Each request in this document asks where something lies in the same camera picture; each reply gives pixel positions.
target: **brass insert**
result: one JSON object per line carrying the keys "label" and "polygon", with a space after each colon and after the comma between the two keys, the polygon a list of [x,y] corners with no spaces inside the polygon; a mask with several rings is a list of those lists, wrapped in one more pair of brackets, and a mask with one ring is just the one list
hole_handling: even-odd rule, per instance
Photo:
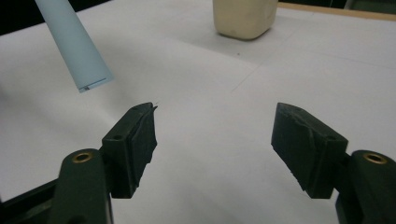
{"label": "brass insert", "polygon": [[73,157],[73,163],[82,163],[92,158],[91,152],[81,152]]}
{"label": "brass insert", "polygon": [[375,153],[371,153],[371,152],[367,152],[363,154],[364,159],[366,159],[367,161],[376,163],[376,164],[385,164],[387,163],[387,159],[385,159],[383,156],[375,154]]}

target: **light blue tube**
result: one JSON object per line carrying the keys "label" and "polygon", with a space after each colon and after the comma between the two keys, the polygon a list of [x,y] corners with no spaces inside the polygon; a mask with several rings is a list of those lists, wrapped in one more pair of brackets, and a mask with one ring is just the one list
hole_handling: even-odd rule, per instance
{"label": "light blue tube", "polygon": [[67,0],[35,0],[79,92],[113,79]]}

